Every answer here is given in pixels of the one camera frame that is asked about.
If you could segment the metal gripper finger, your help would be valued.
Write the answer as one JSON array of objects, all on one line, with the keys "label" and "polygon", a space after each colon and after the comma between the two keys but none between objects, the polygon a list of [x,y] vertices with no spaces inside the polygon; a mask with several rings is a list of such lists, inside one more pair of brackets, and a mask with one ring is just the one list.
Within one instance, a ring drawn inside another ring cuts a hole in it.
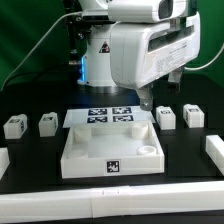
[{"label": "metal gripper finger", "polygon": [[179,67],[169,73],[168,76],[168,89],[170,92],[179,92],[180,83],[183,75],[183,67]]},{"label": "metal gripper finger", "polygon": [[140,99],[140,108],[144,111],[151,111],[153,109],[153,94],[152,87],[147,84],[136,90]]}]

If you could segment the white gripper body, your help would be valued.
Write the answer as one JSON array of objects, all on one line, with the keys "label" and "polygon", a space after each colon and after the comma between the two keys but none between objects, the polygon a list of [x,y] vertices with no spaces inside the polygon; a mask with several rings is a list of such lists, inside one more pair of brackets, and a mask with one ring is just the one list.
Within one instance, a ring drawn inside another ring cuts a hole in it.
[{"label": "white gripper body", "polygon": [[198,13],[178,28],[169,21],[117,23],[110,34],[111,76],[120,87],[138,89],[195,59],[199,49]]}]

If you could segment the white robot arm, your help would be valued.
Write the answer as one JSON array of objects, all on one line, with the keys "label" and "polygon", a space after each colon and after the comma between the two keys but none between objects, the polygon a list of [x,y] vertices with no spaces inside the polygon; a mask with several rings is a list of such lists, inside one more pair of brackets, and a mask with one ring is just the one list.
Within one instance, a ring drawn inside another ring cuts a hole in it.
[{"label": "white robot arm", "polygon": [[133,89],[153,109],[153,83],[180,90],[184,65],[198,56],[197,0],[62,0],[70,63],[79,84],[96,92]]}]

